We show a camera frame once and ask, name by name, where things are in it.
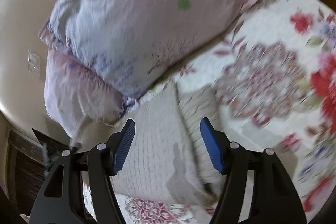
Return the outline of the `pink pillow with green spot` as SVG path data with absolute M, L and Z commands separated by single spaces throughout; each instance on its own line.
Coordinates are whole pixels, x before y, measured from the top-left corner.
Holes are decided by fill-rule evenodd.
M 41 41 L 139 97 L 258 0 L 57 0 Z

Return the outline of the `floral quilted bedspread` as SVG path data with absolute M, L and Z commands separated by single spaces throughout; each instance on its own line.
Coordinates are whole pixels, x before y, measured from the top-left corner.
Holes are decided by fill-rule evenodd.
M 274 149 L 309 223 L 326 222 L 335 188 L 335 12 L 319 0 L 260 0 L 221 40 L 194 54 L 140 100 L 153 106 L 174 89 L 205 202 L 178 201 L 164 183 L 182 184 L 157 135 L 137 135 L 112 178 L 127 223 L 208 223 L 225 178 L 214 169 L 199 122 L 246 149 Z

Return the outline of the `pink pillow with blue print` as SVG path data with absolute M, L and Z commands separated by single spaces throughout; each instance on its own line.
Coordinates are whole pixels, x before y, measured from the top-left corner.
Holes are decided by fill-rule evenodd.
M 86 117 L 103 124 L 113 124 L 136 105 L 136 99 L 116 91 L 93 71 L 55 49 L 49 49 L 45 81 L 46 112 L 69 137 L 75 137 Z

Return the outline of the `white wall switch plate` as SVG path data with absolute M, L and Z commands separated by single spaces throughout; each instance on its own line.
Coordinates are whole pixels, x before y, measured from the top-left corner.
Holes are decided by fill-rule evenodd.
M 41 58 L 31 51 L 28 52 L 28 66 L 30 73 L 40 76 Z

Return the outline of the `dark wooden bedside furniture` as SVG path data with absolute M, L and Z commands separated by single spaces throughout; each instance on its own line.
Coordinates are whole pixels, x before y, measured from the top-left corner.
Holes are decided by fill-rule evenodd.
M 49 163 L 68 148 L 42 132 L 32 129 L 33 140 L 12 127 L 7 133 L 6 187 L 9 201 L 19 214 L 31 214 L 45 180 Z

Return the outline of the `cream knitted small garment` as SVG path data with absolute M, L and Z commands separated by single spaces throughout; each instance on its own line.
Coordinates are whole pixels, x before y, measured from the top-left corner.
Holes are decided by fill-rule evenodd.
M 203 142 L 203 118 L 220 129 L 212 88 L 181 93 L 175 83 L 169 83 L 114 125 L 85 117 L 72 143 L 80 143 L 81 150 L 88 151 L 132 119 L 135 136 L 122 170 L 111 177 L 113 190 L 133 198 L 209 206 L 217 202 L 225 178 L 213 167 Z

